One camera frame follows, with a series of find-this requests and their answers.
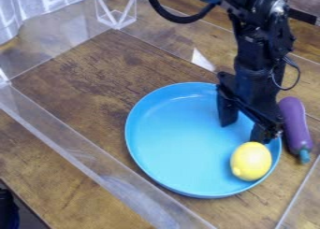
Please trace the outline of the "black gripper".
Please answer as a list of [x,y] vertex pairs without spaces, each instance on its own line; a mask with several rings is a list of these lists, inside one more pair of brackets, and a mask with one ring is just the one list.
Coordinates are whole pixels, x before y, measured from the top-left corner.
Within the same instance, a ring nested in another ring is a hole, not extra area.
[[217,85],[217,115],[222,127],[237,121],[243,112],[255,122],[251,140],[269,144],[279,137],[283,119],[276,95],[279,88],[276,79],[283,79],[284,66],[277,70],[277,76],[268,68],[252,70],[236,63],[236,73],[218,72]]

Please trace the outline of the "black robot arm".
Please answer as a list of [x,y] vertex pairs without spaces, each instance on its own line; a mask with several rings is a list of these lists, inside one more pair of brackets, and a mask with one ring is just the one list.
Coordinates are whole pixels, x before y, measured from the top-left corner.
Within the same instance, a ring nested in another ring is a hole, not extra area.
[[233,23],[237,54],[235,73],[218,72],[217,112],[222,126],[245,114],[255,127],[251,140],[267,144],[283,131],[276,103],[295,36],[288,0],[201,0],[222,6]]

